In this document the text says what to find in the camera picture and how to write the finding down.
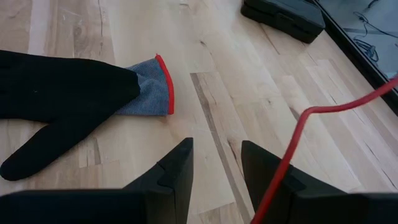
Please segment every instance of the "black plastic edge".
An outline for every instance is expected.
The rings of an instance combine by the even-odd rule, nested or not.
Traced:
[[[355,67],[362,73],[365,79],[373,88],[379,88],[388,79],[373,63],[363,54],[348,34],[336,23],[336,21],[329,15],[327,10],[322,6],[318,0],[308,0],[317,5],[323,14],[323,19],[326,24],[326,32],[336,42],[337,46],[344,52],[344,54],[351,60]],[[398,91],[393,89],[382,96],[382,99],[388,104],[391,110],[398,116]]]

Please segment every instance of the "wooden table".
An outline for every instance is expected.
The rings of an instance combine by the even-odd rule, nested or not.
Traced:
[[[161,54],[176,107],[167,117],[113,116],[39,174],[0,179],[0,194],[122,187],[194,137],[188,222],[248,223],[254,212],[241,141],[281,156],[305,108],[344,103],[372,88],[326,32],[303,44],[243,17],[240,6],[241,0],[2,0],[0,49],[120,67]],[[42,126],[0,120],[0,162]],[[377,99],[312,116],[292,163],[347,192],[391,192],[397,155],[398,117]]]

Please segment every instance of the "wood grain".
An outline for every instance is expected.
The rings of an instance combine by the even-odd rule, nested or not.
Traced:
[[[194,137],[189,223],[249,223],[241,141],[282,156],[300,113],[372,87],[326,32],[304,44],[243,17],[241,0],[4,0],[0,49],[127,67],[161,54],[175,114],[113,116],[23,189],[122,187]],[[45,124],[0,120],[0,162]],[[398,191],[398,117],[382,99],[314,115],[292,164],[347,192]]]

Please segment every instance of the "red trim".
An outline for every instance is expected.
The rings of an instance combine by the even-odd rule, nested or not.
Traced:
[[[169,114],[174,114],[174,86],[172,77],[167,70],[166,64],[164,63],[162,56],[156,54],[155,58],[159,62],[160,68],[163,70],[164,75],[166,76],[166,82],[169,88]]]

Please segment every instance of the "red cord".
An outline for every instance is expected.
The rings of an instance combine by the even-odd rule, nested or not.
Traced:
[[[257,209],[256,214],[254,215],[253,220],[251,221],[251,224],[260,224],[262,222],[262,219],[266,215],[269,205],[272,202],[272,199],[275,196],[275,193],[277,189],[279,188],[280,183],[282,182],[282,179],[284,178],[287,169],[289,168],[289,162],[293,157],[294,151],[296,150],[297,144],[299,143],[301,133],[303,132],[304,129],[304,124],[308,117],[312,113],[333,113],[333,112],[340,112],[340,111],[346,111],[350,110],[359,106],[362,106],[366,103],[369,103],[371,100],[376,99],[377,97],[387,93],[388,91],[392,90],[395,86],[398,85],[398,74],[397,76],[389,81],[388,83],[384,84],[382,87],[378,88],[377,90],[374,90],[370,94],[354,100],[349,103],[345,103],[343,105],[336,105],[336,106],[313,106],[310,108],[307,108],[300,116],[298,119],[296,128],[294,129],[292,139],[290,140],[289,146],[287,146],[287,150],[285,152],[285,155],[283,156],[278,169],[276,170],[274,177],[271,180],[271,183],[269,184],[269,187],[264,194],[260,206]]]

